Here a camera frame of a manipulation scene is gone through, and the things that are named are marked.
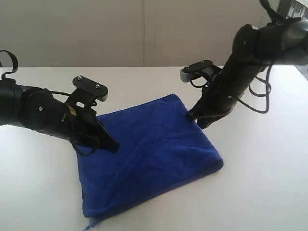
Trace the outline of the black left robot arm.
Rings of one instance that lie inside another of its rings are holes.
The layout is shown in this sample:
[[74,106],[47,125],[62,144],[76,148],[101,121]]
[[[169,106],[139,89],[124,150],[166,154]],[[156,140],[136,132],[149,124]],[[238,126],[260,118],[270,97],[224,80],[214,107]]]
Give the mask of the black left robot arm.
[[116,153],[119,143],[108,134],[96,117],[96,101],[105,101],[107,87],[92,80],[73,80],[76,89],[65,102],[54,91],[17,85],[12,79],[0,82],[0,124],[27,128],[69,141],[80,155],[79,146]]

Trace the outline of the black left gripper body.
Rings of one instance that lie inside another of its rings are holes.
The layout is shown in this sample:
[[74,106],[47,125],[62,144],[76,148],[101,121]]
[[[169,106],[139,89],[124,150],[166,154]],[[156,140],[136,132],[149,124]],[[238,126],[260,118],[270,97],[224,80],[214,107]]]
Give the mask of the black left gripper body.
[[29,88],[21,96],[23,127],[82,146],[104,146],[106,133],[90,108],[63,103],[47,89]]

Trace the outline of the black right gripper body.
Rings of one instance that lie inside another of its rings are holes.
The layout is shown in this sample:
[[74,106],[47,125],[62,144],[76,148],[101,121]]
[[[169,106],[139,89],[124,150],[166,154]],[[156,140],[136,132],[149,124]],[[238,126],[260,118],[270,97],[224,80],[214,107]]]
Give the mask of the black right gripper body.
[[265,69],[255,60],[259,30],[244,25],[236,33],[232,53],[205,96],[200,123],[212,123],[228,115],[252,80]]

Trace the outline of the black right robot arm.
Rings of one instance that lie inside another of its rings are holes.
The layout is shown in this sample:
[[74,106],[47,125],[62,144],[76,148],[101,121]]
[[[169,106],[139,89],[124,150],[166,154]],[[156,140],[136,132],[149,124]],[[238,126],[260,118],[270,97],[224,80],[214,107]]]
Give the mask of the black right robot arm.
[[[237,103],[254,112],[265,114],[269,110],[271,85],[269,76],[274,65],[307,65],[308,22],[288,18],[284,23],[257,28],[246,24],[236,33],[232,52],[223,68],[210,60],[203,60],[180,71],[182,82],[193,83],[202,77],[202,96],[188,111],[187,118],[196,121],[201,129],[227,116]],[[265,110],[257,110],[241,100],[246,89],[258,74],[266,71],[265,93],[250,93],[266,99]]]

